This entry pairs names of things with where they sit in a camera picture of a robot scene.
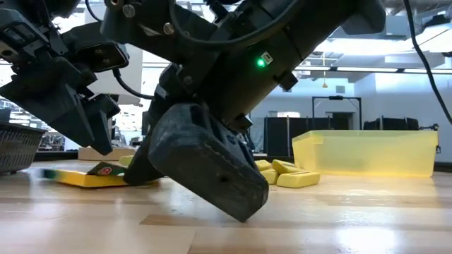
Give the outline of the yellow translucent plastic bin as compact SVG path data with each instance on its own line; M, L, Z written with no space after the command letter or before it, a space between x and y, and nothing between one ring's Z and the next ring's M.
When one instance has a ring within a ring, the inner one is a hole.
M295 164L320 174L429 178L436 131L309 131L292 139Z

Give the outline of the black plastic mesh basket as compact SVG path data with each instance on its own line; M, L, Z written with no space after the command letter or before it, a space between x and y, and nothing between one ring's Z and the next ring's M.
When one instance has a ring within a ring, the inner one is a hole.
M0 174L27 169L45 130L0 121Z

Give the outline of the yellow green crayon box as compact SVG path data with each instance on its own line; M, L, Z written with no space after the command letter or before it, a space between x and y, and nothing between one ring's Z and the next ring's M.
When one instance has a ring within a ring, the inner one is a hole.
M99 162L95 166L89 166L87 171L63 167L42 169L41 176L57 183L81 188L109 188L128 186L124 181L126 171L127 168L123 165Z

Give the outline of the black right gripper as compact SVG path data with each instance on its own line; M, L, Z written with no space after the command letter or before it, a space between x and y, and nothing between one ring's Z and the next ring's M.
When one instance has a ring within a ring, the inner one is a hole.
M148 110L149 130L123 180L140 186L165 175L245 222L268 200L267 180L248 147L236 137L252 125L254 66L236 62L213 68L200 82L169 65Z

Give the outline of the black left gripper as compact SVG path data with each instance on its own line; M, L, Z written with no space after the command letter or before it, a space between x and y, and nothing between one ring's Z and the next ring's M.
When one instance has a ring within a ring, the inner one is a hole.
M94 142L79 88L94 73L76 68L53 20L68 18L72 8L0 8L0 59L10 63L11 82L0 95L80 146Z

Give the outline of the black metal stand frame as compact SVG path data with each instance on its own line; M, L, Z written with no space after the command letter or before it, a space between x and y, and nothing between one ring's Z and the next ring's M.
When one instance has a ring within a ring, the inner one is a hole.
M353 104L351 102L352 99L357 100L358 101L358 110L359 110L359 129L363 130L363 123L362 123L362 98L361 97L343 97L341 95L332 95L332 96L313 96L311 98L311 121L312 121L312 125L311 127L313 129L316 129L316 116L315 116L315 110L316 110L316 106L315 106L315 101L317 99L327 99L327 100L335 100L335 101L339 101L339 100L347 100L350 104Z

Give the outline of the long ceiling light strip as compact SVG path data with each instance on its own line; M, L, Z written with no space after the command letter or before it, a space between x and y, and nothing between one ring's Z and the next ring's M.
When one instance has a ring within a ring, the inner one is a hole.
M169 63L145 62L143 68L164 68ZM353 67L353 66L297 66L293 71L322 71L322 72L357 72L357 73L404 73L427 74L424 68L379 68L379 67ZM452 75L452 68L431 68L434 75Z

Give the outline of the thin black bracket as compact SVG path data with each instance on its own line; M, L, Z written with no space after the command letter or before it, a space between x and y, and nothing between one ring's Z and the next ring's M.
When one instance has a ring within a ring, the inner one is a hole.
M431 126L420 126L420 130L421 131L430 130L430 131L438 132L439 131L439 125L437 123L434 123ZM437 135L436 153L437 154L441 154L441 146L440 146L440 141L439 141L439 135Z

